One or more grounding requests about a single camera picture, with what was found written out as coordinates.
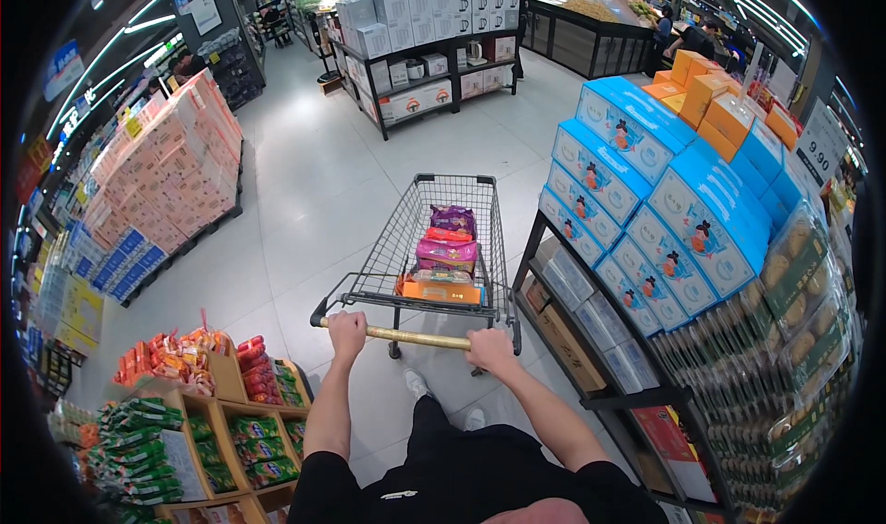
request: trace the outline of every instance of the white sneaker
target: white sneaker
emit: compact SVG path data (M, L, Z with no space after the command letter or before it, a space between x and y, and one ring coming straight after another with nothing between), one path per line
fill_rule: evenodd
M407 389L415 396L415 401L431 394L431 391L428 389L428 383L425 381L425 376L419 375L415 368L407 368L404 370L403 378L406 379Z
M482 408L473 407L468 411L467 418L464 419L464 431L473 432L486 427L486 413Z

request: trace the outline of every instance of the logo on shirt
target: logo on shirt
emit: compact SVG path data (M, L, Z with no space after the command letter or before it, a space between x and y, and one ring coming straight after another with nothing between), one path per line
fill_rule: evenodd
M381 496L382 500L386 501L388 499L400 499L403 497L411 497L417 494L417 491L412 491L411 489L407 489L406 491L398 491L396 493L385 493Z

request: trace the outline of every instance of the cartoon girl illustration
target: cartoon girl illustration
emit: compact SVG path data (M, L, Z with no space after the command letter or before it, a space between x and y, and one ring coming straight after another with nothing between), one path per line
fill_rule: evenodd
M597 165L593 163L588 163L587 168L585 169L585 183L587 187L591 190L596 191L597 189Z
M704 253L704 244L711 237L711 223L702 220L702 224L695 227L695 235L692 236L692 249L697 253Z
M575 214L579 215L579 218L582 220L587 219L587 207L585 206L584 196L579 196L579 198L575 200Z
M634 308L634 290L628 289L625 292L625 296L621 298L621 302L625 304L628 309Z
M676 251L671 251L667 255L664 256L664 262L662 263L662 271L668 278L673 278L675 272L677 270L677 265L680 264L678 260L680 255L677 254Z
M649 276L646 280L643 281L643 295L649 297L650 299L656 293L656 279L652 276Z
M624 120L618 120L615 126L615 144L619 149L627 149L627 123Z

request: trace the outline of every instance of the cart handle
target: cart handle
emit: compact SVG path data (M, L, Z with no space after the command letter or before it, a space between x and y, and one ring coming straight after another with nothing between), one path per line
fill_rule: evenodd
M329 319L321 317L315 324L315 319L311 319L311 325L319 328L328 328ZM403 341L405 343L418 343L420 345L430 345L432 347L448 347L449 349L470 351L471 340L468 338L456 338L447 335L434 335L432 333L408 332L406 330L394 330L392 328L381 328L375 326L366 326L366 335L369 337L381 338L389 341Z

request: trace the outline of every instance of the white floor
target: white floor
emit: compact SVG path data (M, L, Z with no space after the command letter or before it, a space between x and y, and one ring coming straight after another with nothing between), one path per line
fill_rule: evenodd
M68 398L97 408L117 359L137 340L200 325L237 342L256 334L269 352L298 363L316 392L332 346L308 316L348 272L359 271L401 193L416 173L486 174L498 179L509 280L520 260L548 176L557 123L572 117L582 79L524 50L526 81L517 95L465 101L461 112L394 130L389 142L346 92L323 96L323 65L301 44L268 49L268 87L238 110L245 136L244 213L175 262L128 309L105 304L97 353L75 376ZM367 306L371 324L391 326L393 310ZM460 335L482 321L409 313L401 327ZM582 415L607 452L632 475L600 421L584 411L560 367L528 324L523 365ZM410 365L426 376L453 423L479 404L487 423L532 432L515 397L491 375L472 378L459 351L370 340L351 376L351 467L360 485L403 463L414 398L403 385Z

